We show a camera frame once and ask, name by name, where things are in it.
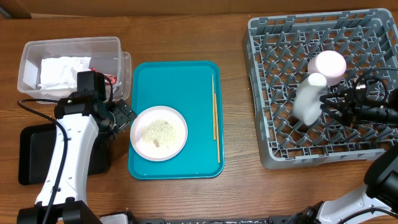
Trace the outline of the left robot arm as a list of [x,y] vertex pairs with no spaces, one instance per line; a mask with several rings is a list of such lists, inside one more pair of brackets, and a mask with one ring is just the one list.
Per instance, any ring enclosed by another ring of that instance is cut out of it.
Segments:
[[49,171],[35,205],[19,210],[18,223],[135,223],[132,212],[97,217],[86,201],[90,157],[96,139],[108,140],[137,117],[124,100],[106,93],[111,80],[95,71],[77,75],[77,90],[55,102],[56,138]]

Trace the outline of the grey bowl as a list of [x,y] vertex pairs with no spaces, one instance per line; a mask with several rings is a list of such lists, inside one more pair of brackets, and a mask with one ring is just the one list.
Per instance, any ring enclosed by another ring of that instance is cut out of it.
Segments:
[[305,86],[299,88],[293,103],[293,116],[301,120],[305,125],[313,124],[321,115],[320,97],[327,93],[324,86]]

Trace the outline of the white napkin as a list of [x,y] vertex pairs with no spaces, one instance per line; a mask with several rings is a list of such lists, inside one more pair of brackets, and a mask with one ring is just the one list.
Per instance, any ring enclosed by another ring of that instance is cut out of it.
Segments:
[[44,90],[77,87],[77,73],[90,71],[91,57],[45,58],[41,61],[40,82]]

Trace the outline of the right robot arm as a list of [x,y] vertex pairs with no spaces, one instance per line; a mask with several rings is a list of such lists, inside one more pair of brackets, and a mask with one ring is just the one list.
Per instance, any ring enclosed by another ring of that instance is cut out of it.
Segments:
[[[368,99],[366,89],[322,95],[317,87],[297,91],[294,114],[305,124],[325,112],[344,126],[397,124],[397,91],[383,100]],[[380,215],[397,217],[397,148],[376,159],[364,184],[339,199],[319,202],[289,218],[289,223],[361,223]]]

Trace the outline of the white cup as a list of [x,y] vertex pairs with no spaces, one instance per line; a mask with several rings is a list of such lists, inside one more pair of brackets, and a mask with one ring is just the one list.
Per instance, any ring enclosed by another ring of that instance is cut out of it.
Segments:
[[326,87],[326,84],[327,80],[321,73],[312,73],[300,83],[296,91],[299,92],[309,86]]

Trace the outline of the red snack wrapper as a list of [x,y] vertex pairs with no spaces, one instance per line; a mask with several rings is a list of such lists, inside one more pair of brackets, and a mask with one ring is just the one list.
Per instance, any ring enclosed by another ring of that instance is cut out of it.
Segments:
[[101,91],[104,90],[106,87],[109,88],[111,91],[117,84],[117,76],[101,73],[94,68],[88,71],[89,81],[90,81],[90,88]]

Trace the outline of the grey dishwasher rack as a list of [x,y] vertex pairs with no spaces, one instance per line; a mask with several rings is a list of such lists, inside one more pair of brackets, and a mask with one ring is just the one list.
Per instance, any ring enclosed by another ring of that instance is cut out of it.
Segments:
[[374,100],[397,88],[397,26],[387,9],[255,17],[248,22],[243,50],[265,168],[374,160],[397,144],[397,129],[391,126],[346,127],[325,113],[306,125],[292,114],[309,61],[326,50],[340,53],[347,64],[330,93],[351,88],[369,69],[381,79],[370,87]]

